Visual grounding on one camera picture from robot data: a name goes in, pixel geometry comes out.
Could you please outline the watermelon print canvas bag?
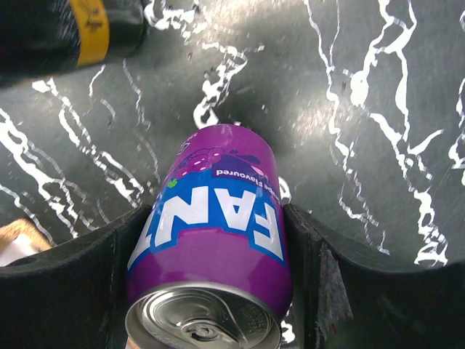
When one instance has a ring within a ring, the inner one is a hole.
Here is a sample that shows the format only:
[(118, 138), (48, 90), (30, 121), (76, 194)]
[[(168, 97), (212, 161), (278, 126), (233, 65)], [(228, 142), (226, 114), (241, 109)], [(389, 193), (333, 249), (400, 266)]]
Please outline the watermelon print canvas bag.
[(1, 267), (51, 248), (44, 234), (29, 219), (20, 218), (1, 226)]

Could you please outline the purple Fanta grape can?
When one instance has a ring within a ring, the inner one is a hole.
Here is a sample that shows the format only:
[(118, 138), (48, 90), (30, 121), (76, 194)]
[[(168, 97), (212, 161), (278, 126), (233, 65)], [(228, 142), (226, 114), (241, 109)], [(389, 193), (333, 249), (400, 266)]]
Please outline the purple Fanta grape can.
[(291, 304), (269, 145), (232, 124), (181, 146), (127, 262), (125, 327), (139, 348), (277, 348)]

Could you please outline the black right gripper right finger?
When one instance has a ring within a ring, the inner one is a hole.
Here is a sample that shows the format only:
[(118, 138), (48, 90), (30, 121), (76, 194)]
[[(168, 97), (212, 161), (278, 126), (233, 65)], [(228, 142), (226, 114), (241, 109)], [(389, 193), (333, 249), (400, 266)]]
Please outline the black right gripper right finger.
[(412, 265), (284, 207), (301, 348), (462, 348), (464, 263)]

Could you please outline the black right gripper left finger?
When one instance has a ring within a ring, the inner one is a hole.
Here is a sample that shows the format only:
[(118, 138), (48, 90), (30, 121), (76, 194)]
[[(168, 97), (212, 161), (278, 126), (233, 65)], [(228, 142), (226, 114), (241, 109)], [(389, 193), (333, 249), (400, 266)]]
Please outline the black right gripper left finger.
[(1, 268), (2, 348), (125, 348), (126, 266), (150, 206)]

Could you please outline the black yellow soda can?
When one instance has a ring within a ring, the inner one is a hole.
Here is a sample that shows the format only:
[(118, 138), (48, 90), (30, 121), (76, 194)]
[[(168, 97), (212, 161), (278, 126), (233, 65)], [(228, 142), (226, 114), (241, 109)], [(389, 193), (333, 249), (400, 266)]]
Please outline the black yellow soda can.
[(2, 1), (1, 87), (133, 55), (142, 1)]

